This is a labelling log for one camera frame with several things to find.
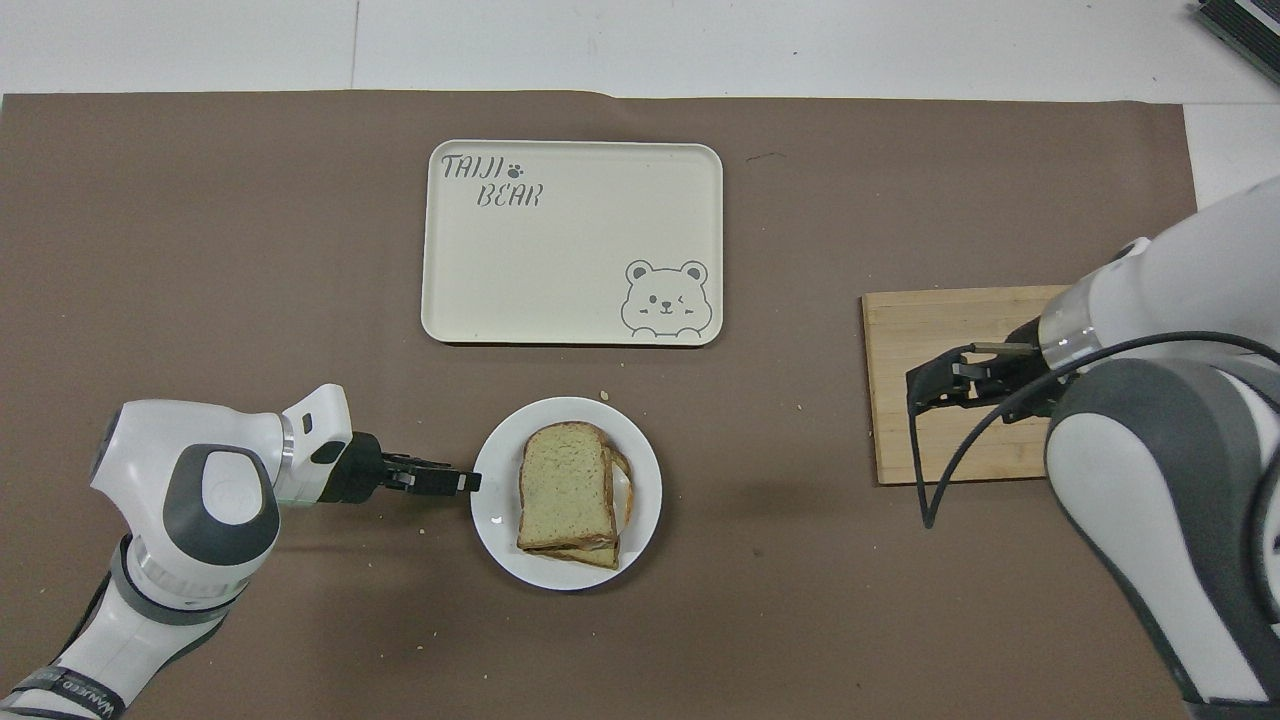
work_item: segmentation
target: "bear drawing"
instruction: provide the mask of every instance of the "bear drawing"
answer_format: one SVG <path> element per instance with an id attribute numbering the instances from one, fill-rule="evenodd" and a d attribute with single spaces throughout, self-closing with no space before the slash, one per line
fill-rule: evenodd
<path id="1" fill-rule="evenodd" d="M 631 337 L 701 337 L 712 324 L 707 301 L 707 265 L 690 260 L 676 268 L 654 268 L 645 260 L 627 265 L 627 300 L 622 323 Z"/>

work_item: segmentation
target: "tray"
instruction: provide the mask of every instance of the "tray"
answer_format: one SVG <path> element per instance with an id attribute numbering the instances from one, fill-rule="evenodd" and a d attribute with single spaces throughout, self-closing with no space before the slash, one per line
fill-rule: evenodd
<path id="1" fill-rule="evenodd" d="M 422 328 L 705 345 L 724 319 L 722 178 L 704 145 L 447 141 L 428 172 Z"/>

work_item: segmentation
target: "white floor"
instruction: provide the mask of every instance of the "white floor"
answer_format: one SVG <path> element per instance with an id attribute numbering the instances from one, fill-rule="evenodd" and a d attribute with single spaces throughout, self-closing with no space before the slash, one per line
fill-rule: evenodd
<path id="1" fill-rule="evenodd" d="M 1202 204 L 1280 174 L 1280 86 L 1189 0 L 0 0 L 0 92 L 593 90 L 1188 105 Z"/>

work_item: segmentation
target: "white plate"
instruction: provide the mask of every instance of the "white plate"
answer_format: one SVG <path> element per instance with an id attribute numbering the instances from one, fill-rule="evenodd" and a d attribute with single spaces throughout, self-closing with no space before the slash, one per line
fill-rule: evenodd
<path id="1" fill-rule="evenodd" d="M 723 323 L 705 145 L 451 140 L 431 154 L 422 328 L 451 343 L 700 346 Z"/>
<path id="2" fill-rule="evenodd" d="M 631 464 L 631 521 L 620 533 L 618 569 L 608 570 L 529 555 L 516 547 L 520 532 L 520 464 L 525 441 L 547 425 L 582 420 L 604 430 L 609 443 Z M 550 397 L 521 407 L 485 441 L 475 469 L 483 475 L 471 495 L 471 519 L 489 555 L 508 573 L 540 588 L 576 591 L 621 574 L 644 552 L 662 512 L 662 474 L 644 433 L 626 415 L 585 397 Z"/>

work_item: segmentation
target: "black cable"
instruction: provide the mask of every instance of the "black cable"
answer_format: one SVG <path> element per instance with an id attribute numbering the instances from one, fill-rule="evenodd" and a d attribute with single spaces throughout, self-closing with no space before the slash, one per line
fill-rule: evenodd
<path id="1" fill-rule="evenodd" d="M 1039 392 L 1050 383 L 1055 383 L 1059 379 L 1070 375 L 1071 373 L 1079 370 L 1085 365 L 1091 365 L 1093 363 L 1097 363 L 1098 360 L 1110 357 L 1112 355 L 1117 355 L 1120 352 L 1128 352 L 1130 350 L 1137 350 L 1139 347 L 1147 347 L 1151 345 L 1164 345 L 1166 342 L 1216 342 L 1219 345 L 1231 345 L 1242 350 L 1248 350 L 1249 352 L 1261 355 L 1262 357 L 1266 357 L 1267 360 L 1274 363 L 1276 366 L 1280 366 L 1280 352 L 1274 350 L 1271 346 L 1261 343 L 1248 337 L 1231 333 L 1210 332 L 1210 331 L 1180 331 L 1171 333 L 1158 333 L 1134 340 L 1126 340 L 1124 342 L 1117 342 L 1111 347 L 1096 350 L 1083 357 L 1079 357 L 1076 360 L 1068 363 L 1066 365 L 1062 365 L 1056 370 L 1050 370 L 1048 373 L 1044 373 L 1043 375 L 1018 388 L 1016 392 L 1011 393 L 1009 397 L 1001 401 L 1000 405 L 997 405 L 991 413 L 988 413 L 986 418 L 983 418 L 977 425 L 974 425 L 974 428 L 969 430 L 969 434 L 965 436 L 964 441 L 960 443 L 960 447 L 957 447 L 956 451 L 951 455 L 951 461 L 947 462 L 946 470 L 942 471 L 942 477 L 938 479 L 938 487 L 933 491 L 932 500 L 927 497 L 927 493 L 924 491 L 924 470 L 920 468 L 920 446 L 916 439 L 916 429 L 915 429 L 916 413 L 914 406 L 909 406 L 906 413 L 906 421 L 911 439 L 911 462 L 913 466 L 915 468 L 915 495 L 920 501 L 920 519 L 924 521 L 925 529 L 933 527 L 933 521 L 937 519 L 938 515 L 938 505 L 942 502 L 942 493 L 946 492 L 947 486 L 951 484 L 951 475 L 955 473 L 956 466 L 960 465 L 960 460 L 964 457 L 965 452 L 969 451 L 973 443 L 978 439 L 978 436 L 980 436 L 983 430 L 986 430 L 992 423 L 996 421 L 996 418 L 1004 415 L 1006 411 L 1009 411 L 1010 407 L 1020 405 L 1028 397 Z M 1271 454 L 1270 465 L 1275 466 L 1276 464 L 1280 464 L 1280 446 L 1277 446 L 1275 452 Z"/>

